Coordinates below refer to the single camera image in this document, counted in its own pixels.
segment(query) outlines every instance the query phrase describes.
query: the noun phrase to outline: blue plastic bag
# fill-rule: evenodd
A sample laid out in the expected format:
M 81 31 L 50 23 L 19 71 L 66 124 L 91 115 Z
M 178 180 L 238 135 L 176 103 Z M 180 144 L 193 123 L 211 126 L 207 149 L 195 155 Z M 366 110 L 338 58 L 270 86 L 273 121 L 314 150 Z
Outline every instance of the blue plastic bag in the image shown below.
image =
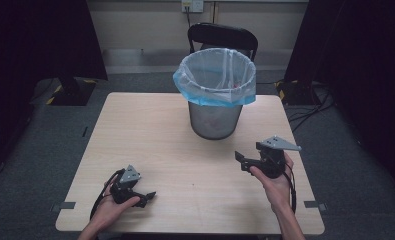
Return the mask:
M 189 102 L 200 106 L 234 107 L 256 100 L 256 67 L 236 50 L 192 53 L 182 60 L 173 80 Z

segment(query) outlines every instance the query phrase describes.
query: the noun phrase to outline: hand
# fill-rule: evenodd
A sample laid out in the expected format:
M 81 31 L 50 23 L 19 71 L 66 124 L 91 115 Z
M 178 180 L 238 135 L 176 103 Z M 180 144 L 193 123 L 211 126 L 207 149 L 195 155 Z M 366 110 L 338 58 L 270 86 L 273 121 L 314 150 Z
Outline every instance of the hand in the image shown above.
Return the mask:
M 291 160 L 290 156 L 285 152 L 284 157 L 285 162 L 292 169 L 294 165 L 293 160 Z M 290 168 L 286 166 L 285 173 L 291 179 Z M 274 212 L 279 207 L 290 206 L 290 184 L 284 175 L 275 179 L 270 179 L 260 169 L 254 166 L 250 167 L 250 172 L 262 183 Z
M 110 194 L 110 187 L 113 185 L 113 181 L 105 189 L 105 197 L 101 200 L 97 210 L 94 213 L 94 216 L 84 228 L 78 240 L 95 239 L 99 232 L 105 230 L 114 222 L 116 222 L 116 220 L 126 209 L 134 206 L 140 201 L 139 197 L 132 197 L 122 204 L 117 204 Z

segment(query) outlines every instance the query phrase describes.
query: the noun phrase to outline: wooden table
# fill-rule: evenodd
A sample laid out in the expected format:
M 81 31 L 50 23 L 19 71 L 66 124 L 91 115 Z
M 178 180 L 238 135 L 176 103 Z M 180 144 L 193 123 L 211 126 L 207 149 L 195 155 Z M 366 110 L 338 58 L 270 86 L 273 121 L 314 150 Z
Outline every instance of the wooden table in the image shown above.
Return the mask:
M 241 171 L 234 151 L 259 159 L 256 141 L 278 135 L 295 143 L 281 101 L 258 95 L 245 105 L 235 132 L 211 141 L 190 125 L 180 94 L 112 93 L 107 97 L 56 222 L 60 231 L 81 231 L 103 184 L 129 164 L 141 173 L 134 191 L 157 191 L 145 208 L 130 208 L 111 231 L 137 233 L 279 234 L 260 182 Z M 294 160 L 297 219 L 307 235 L 324 225 L 298 152 Z

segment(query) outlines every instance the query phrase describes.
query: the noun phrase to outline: gray carpet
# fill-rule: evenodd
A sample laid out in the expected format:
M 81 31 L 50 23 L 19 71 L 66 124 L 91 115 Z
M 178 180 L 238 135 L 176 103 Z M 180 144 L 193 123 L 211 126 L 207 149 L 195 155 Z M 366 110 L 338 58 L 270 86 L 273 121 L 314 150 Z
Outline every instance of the gray carpet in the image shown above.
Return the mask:
M 258 71 L 257 94 L 276 94 L 268 83 L 283 75 Z M 76 239 L 78 233 L 55 229 L 57 213 L 50 208 L 64 201 L 106 96 L 178 92 L 172 73 L 119 74 L 100 81 L 85 107 L 45 105 L 57 85 L 52 80 L 37 85 L 31 122 L 0 174 L 0 239 Z M 327 96 L 323 88 L 317 94 Z M 313 107 L 285 108 L 292 119 Z M 291 121 L 291 127 L 299 121 Z M 308 239 L 395 239 L 395 183 L 358 144 L 351 122 L 331 107 L 294 134 L 315 197 L 327 207 L 321 212 L 325 233 Z

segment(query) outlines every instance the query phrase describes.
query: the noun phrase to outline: wall outlet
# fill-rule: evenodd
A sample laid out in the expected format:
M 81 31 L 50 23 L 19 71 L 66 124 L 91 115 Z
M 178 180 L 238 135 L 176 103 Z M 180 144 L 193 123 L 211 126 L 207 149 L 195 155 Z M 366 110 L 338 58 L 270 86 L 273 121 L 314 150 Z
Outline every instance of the wall outlet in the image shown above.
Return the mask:
M 181 11 L 187 12 L 186 7 L 188 7 L 188 12 L 202 13 L 203 5 L 204 0 L 181 0 Z

